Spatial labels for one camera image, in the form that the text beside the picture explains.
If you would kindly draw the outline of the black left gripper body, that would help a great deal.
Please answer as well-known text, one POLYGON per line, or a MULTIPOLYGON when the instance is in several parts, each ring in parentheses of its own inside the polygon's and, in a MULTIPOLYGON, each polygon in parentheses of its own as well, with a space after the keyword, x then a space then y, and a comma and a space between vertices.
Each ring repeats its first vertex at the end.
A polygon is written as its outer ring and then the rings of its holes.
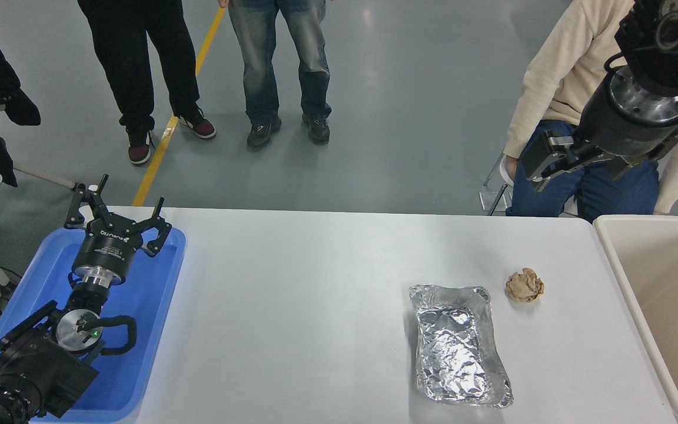
POLYGON ((142 228, 124 218, 108 221, 94 219, 86 227, 86 236, 72 264, 72 272, 85 273, 90 267, 100 267, 126 276, 137 249, 142 247, 142 228))

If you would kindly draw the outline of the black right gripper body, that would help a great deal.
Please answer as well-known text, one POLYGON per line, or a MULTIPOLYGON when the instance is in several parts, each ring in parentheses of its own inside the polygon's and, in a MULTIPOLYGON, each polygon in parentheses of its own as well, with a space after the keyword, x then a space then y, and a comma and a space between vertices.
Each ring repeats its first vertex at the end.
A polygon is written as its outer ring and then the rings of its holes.
POLYGON ((577 136, 611 155, 659 160, 678 143, 678 95, 662 97, 635 81, 603 81, 577 136))

